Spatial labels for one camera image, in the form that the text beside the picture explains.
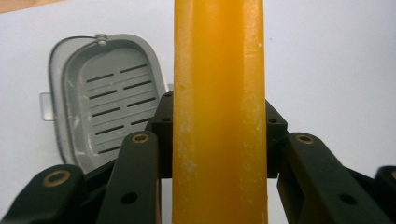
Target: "drain slot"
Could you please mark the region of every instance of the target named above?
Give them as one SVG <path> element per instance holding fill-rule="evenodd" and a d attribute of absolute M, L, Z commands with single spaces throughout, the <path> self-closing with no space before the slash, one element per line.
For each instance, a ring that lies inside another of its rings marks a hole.
<path fill-rule="evenodd" d="M 131 125 L 136 125 L 136 124 L 143 123 L 143 122 L 146 122 L 146 121 L 149 121 L 149 119 L 141 119 L 141 120 L 132 122 Z"/>
<path fill-rule="evenodd" d="M 88 82 L 97 81 L 97 80 L 100 80 L 100 79 L 103 79 L 103 78 L 106 78 L 106 77 L 112 77 L 112 76 L 114 76 L 114 74 L 108 74 L 108 75 L 104 75 L 104 76 L 100 76 L 100 77 L 94 77 L 94 78 L 88 79 L 87 83 Z"/>
<path fill-rule="evenodd" d="M 104 154 L 104 153 L 111 152 L 111 151 L 114 151 L 114 150 L 117 150 L 117 149 L 120 149 L 120 148 L 121 148 L 121 147 L 111 147 L 111 148 L 108 148 L 108 149 L 99 151 L 98 153 L 99 153 L 99 154 Z"/>
<path fill-rule="evenodd" d="M 138 86 L 143 86 L 143 85 L 149 84 L 149 83 L 151 83 L 151 80 L 150 80 L 150 81 L 140 82 L 140 83 L 134 84 L 134 85 L 132 85 L 132 86 L 127 86 L 127 87 L 124 87 L 124 89 L 125 89 L 125 90 L 129 90 L 129 89 L 131 89 L 131 88 L 138 87 Z"/>
<path fill-rule="evenodd" d="M 130 71 L 133 71 L 133 70 L 136 70 L 136 69 L 139 69 L 139 68 L 142 68 L 142 67 L 146 67 L 146 66 L 147 66 L 147 64 L 145 63 L 145 64 L 142 64 L 142 65 L 139 65 L 139 66 L 136 66 L 136 67 L 120 70 L 120 73 L 130 72 Z"/>
<path fill-rule="evenodd" d="M 99 112 L 99 113 L 96 113 L 96 114 L 92 114 L 92 117 L 93 118 L 94 117 L 98 117 L 98 116 L 101 116 L 101 115 L 104 115 L 104 114 L 108 114 L 108 113 L 111 113 L 111 112 L 114 112 L 114 111 L 118 111 L 118 110 L 121 110 L 121 108 L 117 107 L 117 108 L 114 108 L 114 109 L 109 109 L 109 110 L 105 110 L 105 111 L 102 111 L 102 112 Z"/>
<path fill-rule="evenodd" d="M 147 103 L 147 102 L 150 102 L 150 101 L 155 101 L 155 97 L 149 98 L 147 100 L 142 100 L 142 101 L 139 101 L 139 102 L 136 102 L 136 103 L 133 103 L 133 104 L 129 104 L 129 105 L 127 105 L 127 107 L 131 107 L 131 106 L 134 106 L 134 105 L 141 105 L 143 103 Z"/>
<path fill-rule="evenodd" d="M 104 92 L 104 93 L 100 93 L 100 94 L 91 96 L 91 97 L 90 97 L 90 100 L 96 99 L 96 98 L 99 98 L 99 97 L 102 97 L 102 96 L 106 96 L 106 95 L 109 95 L 109 94 L 113 94 L 113 93 L 116 93 L 116 92 L 117 92 L 117 91 L 107 91 L 107 92 Z"/>
<path fill-rule="evenodd" d="M 118 129 L 122 129 L 123 127 L 124 127 L 124 126 L 121 125 L 121 126 L 118 126 L 118 127 L 115 127 L 115 128 L 111 128 L 111 129 L 107 129 L 107 130 L 104 130 L 104 131 L 95 133 L 95 135 L 99 135 L 99 134 L 102 134 L 102 133 L 110 133 L 110 132 L 116 131 L 116 130 L 118 130 Z"/>

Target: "gray soap dish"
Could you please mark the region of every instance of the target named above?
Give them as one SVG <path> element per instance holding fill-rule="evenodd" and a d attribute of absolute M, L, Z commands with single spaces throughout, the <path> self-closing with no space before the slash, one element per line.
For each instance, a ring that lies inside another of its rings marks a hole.
<path fill-rule="evenodd" d="M 66 38 L 50 55 L 49 82 L 61 155 L 85 173 L 116 159 L 168 91 L 153 49 L 135 35 Z"/>

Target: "white surface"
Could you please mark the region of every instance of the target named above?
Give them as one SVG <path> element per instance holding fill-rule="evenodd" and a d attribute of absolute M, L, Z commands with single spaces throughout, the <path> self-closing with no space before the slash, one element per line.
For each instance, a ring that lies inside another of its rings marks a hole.
<path fill-rule="evenodd" d="M 345 165 L 373 176 L 396 164 L 396 2 L 266 1 L 267 99 L 291 132 L 320 137 Z M 36 173 L 61 162 L 40 118 L 51 48 L 71 35 L 130 33 L 173 81 L 173 1 L 75 0 L 0 15 L 0 217 Z M 270 223 L 286 223 L 274 180 Z M 170 223 L 165 181 L 163 223 Z"/>

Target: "yellow object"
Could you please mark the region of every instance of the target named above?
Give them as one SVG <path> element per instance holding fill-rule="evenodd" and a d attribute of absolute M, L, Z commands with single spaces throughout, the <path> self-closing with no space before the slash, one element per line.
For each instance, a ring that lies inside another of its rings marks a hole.
<path fill-rule="evenodd" d="M 262 0 L 176 0 L 173 224 L 267 223 Z"/>

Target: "wooden surface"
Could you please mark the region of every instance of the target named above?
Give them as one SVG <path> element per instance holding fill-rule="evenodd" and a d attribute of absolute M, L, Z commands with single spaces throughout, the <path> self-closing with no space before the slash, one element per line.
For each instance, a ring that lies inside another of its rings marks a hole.
<path fill-rule="evenodd" d="M 37 7 L 63 0 L 0 0 L 0 13 L 16 11 L 28 7 Z"/>

